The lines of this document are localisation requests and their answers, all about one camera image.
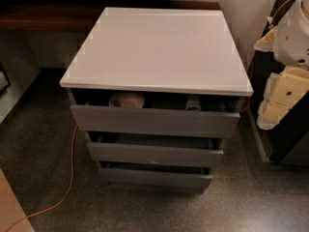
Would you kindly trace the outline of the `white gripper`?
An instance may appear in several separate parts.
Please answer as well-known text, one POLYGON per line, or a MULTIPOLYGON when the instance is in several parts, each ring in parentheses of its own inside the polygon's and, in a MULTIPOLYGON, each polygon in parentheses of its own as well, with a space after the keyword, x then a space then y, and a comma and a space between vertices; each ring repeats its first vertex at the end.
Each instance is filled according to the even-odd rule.
MULTIPOLYGON (((277 27, 271 28, 254 44, 254 49, 273 52, 277 27)), ((286 66, 280 74, 271 73, 258 109, 257 126, 272 130, 309 91, 309 70, 286 66)))

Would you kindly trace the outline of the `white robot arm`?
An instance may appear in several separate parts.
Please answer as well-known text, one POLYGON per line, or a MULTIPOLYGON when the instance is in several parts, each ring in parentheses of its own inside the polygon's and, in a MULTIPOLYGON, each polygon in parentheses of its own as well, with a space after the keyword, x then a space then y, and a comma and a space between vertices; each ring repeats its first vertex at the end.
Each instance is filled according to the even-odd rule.
POLYGON ((254 45, 285 66, 267 79, 257 126, 272 130, 309 91, 309 0, 296 0, 254 45))

